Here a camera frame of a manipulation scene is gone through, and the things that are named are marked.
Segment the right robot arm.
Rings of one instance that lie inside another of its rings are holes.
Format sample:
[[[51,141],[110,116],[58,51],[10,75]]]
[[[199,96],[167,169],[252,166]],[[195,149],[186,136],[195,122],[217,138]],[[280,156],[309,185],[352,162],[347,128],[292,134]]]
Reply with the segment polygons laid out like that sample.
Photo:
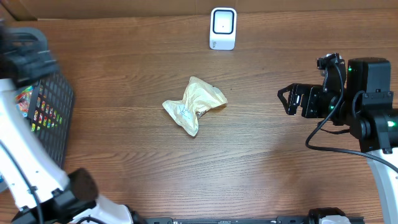
[[[321,85],[293,83],[277,92],[285,112],[319,119],[305,141],[317,151],[365,157],[376,182],[385,223],[397,223],[397,109],[390,89],[391,63],[385,58],[363,57],[344,61],[338,53],[317,60],[324,77]],[[359,151],[313,146],[310,141],[331,121],[346,125],[359,141]]]

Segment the beige paper snack bag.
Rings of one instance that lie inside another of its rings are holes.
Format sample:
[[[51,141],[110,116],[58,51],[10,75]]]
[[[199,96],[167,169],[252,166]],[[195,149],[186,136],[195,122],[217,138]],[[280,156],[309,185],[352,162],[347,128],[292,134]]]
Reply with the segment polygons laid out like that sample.
[[[197,78],[190,77],[181,100],[166,100],[163,108],[171,118],[189,135],[197,135],[198,119],[207,111],[225,106],[228,100],[217,87]]]

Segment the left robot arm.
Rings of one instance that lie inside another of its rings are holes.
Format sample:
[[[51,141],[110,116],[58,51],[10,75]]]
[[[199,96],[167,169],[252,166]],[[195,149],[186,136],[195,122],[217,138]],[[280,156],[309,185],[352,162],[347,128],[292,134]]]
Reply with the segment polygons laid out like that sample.
[[[46,153],[16,107],[15,91],[59,72],[37,29],[1,24],[1,174],[18,213],[13,223],[145,223],[99,193],[90,173],[67,174]]]

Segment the green gummy candy bag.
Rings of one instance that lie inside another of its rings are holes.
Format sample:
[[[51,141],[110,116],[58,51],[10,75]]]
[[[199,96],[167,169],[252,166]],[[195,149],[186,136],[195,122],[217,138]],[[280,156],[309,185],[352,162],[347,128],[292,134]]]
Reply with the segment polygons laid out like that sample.
[[[22,89],[15,97],[16,108],[28,119],[30,130],[40,132],[42,129],[61,128],[64,118],[55,109],[55,97],[45,89],[43,84],[30,85]]]

